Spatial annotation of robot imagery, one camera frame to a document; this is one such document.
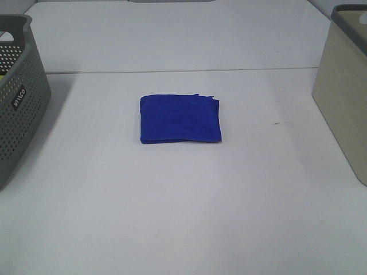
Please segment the beige plastic storage box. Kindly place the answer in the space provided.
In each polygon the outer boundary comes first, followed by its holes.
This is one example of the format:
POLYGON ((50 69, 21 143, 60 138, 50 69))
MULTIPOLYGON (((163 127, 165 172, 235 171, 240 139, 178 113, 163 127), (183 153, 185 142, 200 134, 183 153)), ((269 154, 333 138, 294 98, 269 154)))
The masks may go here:
POLYGON ((366 5, 334 7, 312 97, 356 178, 366 184, 366 5))

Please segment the grey perforated plastic basket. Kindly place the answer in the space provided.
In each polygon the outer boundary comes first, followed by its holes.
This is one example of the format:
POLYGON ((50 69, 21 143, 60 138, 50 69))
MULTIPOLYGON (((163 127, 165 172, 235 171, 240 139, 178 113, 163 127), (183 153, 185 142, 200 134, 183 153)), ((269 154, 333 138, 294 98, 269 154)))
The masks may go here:
POLYGON ((1 186, 32 141, 51 97, 51 90, 32 29, 24 14, 1 14, 1 186))

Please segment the blue towel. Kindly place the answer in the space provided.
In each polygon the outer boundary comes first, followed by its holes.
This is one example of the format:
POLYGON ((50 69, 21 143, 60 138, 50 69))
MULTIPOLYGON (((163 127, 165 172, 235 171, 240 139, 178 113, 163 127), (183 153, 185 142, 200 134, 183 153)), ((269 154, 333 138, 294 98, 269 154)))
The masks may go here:
POLYGON ((140 99, 143 144, 221 141, 220 102, 212 96, 148 95, 140 99))

